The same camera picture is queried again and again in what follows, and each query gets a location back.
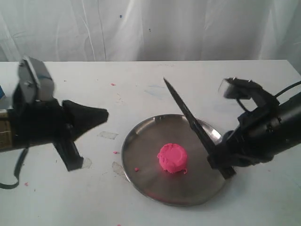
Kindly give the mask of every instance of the round metal tray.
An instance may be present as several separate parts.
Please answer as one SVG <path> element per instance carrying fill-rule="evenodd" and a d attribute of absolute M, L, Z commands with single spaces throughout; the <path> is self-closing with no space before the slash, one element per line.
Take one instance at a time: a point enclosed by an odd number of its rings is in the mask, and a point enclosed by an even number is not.
<path fill-rule="evenodd" d="M 210 138 L 219 142 L 221 135 L 205 122 L 199 122 Z M 187 174 L 170 174 L 161 168 L 157 154 L 167 143 L 177 143 L 186 149 Z M 125 174 L 134 187 L 167 205 L 202 204 L 226 183 L 218 170 L 211 169 L 207 151 L 183 115 L 159 115 L 139 123 L 126 137 L 121 154 Z"/>

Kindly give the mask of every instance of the white curtain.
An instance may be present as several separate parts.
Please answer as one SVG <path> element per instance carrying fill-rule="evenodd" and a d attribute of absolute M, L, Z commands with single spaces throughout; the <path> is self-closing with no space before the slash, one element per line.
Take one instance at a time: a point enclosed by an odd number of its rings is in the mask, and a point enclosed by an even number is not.
<path fill-rule="evenodd" d="M 0 61 L 288 59 L 299 0 L 0 0 Z"/>

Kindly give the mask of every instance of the white tabletop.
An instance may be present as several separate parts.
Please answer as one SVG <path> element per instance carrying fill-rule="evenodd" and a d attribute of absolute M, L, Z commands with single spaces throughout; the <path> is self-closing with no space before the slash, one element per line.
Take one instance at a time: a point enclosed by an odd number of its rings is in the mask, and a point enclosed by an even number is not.
<path fill-rule="evenodd" d="M 272 162 L 238 170 L 216 197 L 189 208 L 166 206 L 141 195 L 119 175 L 120 154 L 113 154 L 121 151 L 128 132 L 142 120 L 181 113 L 163 76 L 196 117 L 224 133 L 238 125 L 242 110 L 235 101 L 218 94 L 222 79 L 252 79 L 276 94 L 300 80 L 287 61 L 46 62 L 46 66 L 55 81 L 57 99 L 106 108 L 109 120 L 76 142 L 81 155 L 92 161 L 90 167 L 67 172 L 52 145 L 31 148 L 20 186 L 0 190 L 0 225 L 300 225 L 301 146 L 279 154 Z M 17 63 L 0 63 L 0 85 L 6 94 L 16 86 L 16 72 Z M 118 135 L 115 139 L 100 136 L 109 133 Z M 0 182 L 14 182 L 19 154 L 20 150 L 0 153 Z"/>

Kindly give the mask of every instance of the pink play dough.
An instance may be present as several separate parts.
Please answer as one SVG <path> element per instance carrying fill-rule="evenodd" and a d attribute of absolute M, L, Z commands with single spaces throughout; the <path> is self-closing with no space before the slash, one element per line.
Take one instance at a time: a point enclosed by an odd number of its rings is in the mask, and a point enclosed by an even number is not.
<path fill-rule="evenodd" d="M 170 172 L 176 173 L 186 169 L 187 153 L 185 149 L 178 144 L 164 145 L 157 155 L 161 167 Z"/>

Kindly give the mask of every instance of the metal plate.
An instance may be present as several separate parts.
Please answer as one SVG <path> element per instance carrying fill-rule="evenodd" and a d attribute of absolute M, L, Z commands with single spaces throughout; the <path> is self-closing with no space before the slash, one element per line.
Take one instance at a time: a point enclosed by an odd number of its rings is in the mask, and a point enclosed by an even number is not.
<path fill-rule="evenodd" d="M 214 142 L 221 135 L 203 121 L 200 124 Z M 167 143 L 183 146 L 188 155 L 187 174 L 164 171 L 157 158 Z M 166 114 L 138 124 L 122 147 L 122 164 L 128 180 L 143 195 L 173 206 L 202 204 L 226 183 L 218 170 L 211 169 L 207 151 L 190 129 L 183 115 Z"/>

